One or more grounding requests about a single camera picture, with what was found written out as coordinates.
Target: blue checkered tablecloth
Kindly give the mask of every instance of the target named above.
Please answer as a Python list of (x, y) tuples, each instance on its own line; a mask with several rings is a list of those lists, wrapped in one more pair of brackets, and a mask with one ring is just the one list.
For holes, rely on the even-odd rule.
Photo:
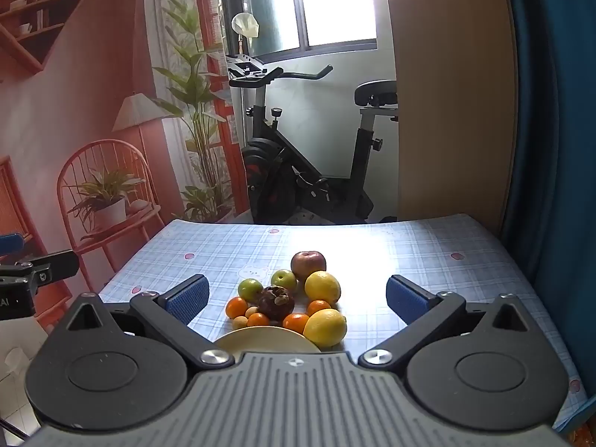
[[(567, 348), (544, 306), (501, 243), (467, 215), (425, 221), (348, 226), (210, 225), (174, 221), (157, 234), (103, 289), (105, 302), (128, 302), (140, 291), (165, 292), (195, 273), (210, 282), (209, 304), (189, 326), (215, 341), (231, 331), (225, 304), (237, 285), (255, 277), (264, 285), (292, 256), (318, 250), (342, 286), (338, 305), (348, 320), (343, 348), (353, 359), (405, 324), (388, 307), (385, 285), (399, 273), (431, 292), (452, 290), (468, 301), (503, 292), (520, 297), (561, 357), (570, 378), (556, 425), (586, 393)], [(305, 298), (296, 311), (305, 310)]]

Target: small round fruit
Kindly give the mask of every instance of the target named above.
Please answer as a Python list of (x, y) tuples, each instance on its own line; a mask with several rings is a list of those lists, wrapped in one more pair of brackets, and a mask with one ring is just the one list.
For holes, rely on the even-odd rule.
[(253, 314), (259, 312), (259, 309), (257, 306), (253, 306), (253, 307), (249, 307), (246, 312), (244, 313), (244, 316), (246, 316), (247, 318), (249, 318), (250, 316), (252, 316)]
[(312, 301), (312, 303), (308, 305), (308, 307), (306, 308), (306, 314), (312, 316), (315, 312), (331, 308), (331, 304), (329, 304), (327, 301), (322, 301), (318, 299), (316, 301)]
[(247, 326), (269, 326), (269, 318), (263, 313), (256, 312), (248, 318)]
[(329, 272), (319, 270), (308, 276), (304, 283), (304, 292), (311, 301), (321, 299), (335, 304), (342, 295), (342, 288)]
[(241, 297), (233, 297), (228, 301), (225, 307), (225, 315), (230, 319), (235, 319), (238, 316), (244, 316), (248, 309), (248, 304)]
[(245, 328), (248, 324), (248, 318), (246, 316), (238, 316), (232, 321), (232, 329), (239, 330)]
[(271, 321), (283, 321), (294, 311), (294, 298), (285, 287), (272, 285), (263, 290), (257, 307)]
[(339, 311), (323, 309), (309, 318), (302, 334), (319, 348), (330, 348), (343, 340), (347, 331), (346, 318)]
[(285, 317), (283, 327), (287, 330), (302, 334), (309, 317), (301, 312), (295, 312)]
[(276, 270), (271, 276), (271, 285), (285, 287), (288, 291), (293, 292), (297, 285), (296, 276), (288, 269)]
[(249, 303), (257, 302), (262, 291), (263, 284), (257, 279), (245, 279), (238, 285), (238, 295)]

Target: blue curtain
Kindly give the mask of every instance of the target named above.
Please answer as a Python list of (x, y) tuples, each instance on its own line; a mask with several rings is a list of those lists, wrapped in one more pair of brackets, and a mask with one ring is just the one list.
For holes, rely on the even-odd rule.
[(517, 145), (502, 240), (596, 393), (596, 0), (510, 0)]

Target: bike handlebar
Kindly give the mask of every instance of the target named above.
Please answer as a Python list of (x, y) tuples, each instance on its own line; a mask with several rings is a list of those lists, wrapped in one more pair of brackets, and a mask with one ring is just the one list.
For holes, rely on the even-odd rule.
[(229, 80), (229, 86), (231, 88), (244, 88), (244, 89), (258, 89), (270, 84), (275, 79), (306, 79), (306, 80), (319, 80), (325, 77), (329, 72), (333, 70), (333, 66), (327, 65), (318, 74), (300, 74), (296, 72), (284, 72), (281, 67), (276, 67), (272, 71), (264, 74), (264, 76), (244, 76), (234, 77)]
[(306, 79), (306, 80), (319, 80), (325, 77), (329, 72), (333, 70), (333, 65), (327, 65), (318, 74), (300, 74), (296, 72), (284, 72), (279, 76), (280, 79)]
[(274, 79), (281, 77), (283, 73), (284, 70), (281, 67), (276, 67), (262, 77), (246, 76), (230, 79), (229, 86), (231, 88), (258, 89), (270, 84)]

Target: lemon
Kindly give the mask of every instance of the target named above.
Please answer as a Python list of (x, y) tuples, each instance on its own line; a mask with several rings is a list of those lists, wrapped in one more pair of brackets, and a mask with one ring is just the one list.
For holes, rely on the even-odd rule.
[(329, 272), (319, 270), (308, 276), (304, 292), (311, 301), (323, 300), (335, 304), (342, 295), (342, 288)]
[(343, 340), (347, 331), (346, 318), (339, 311), (322, 309), (306, 321), (302, 334), (319, 348), (330, 348)]

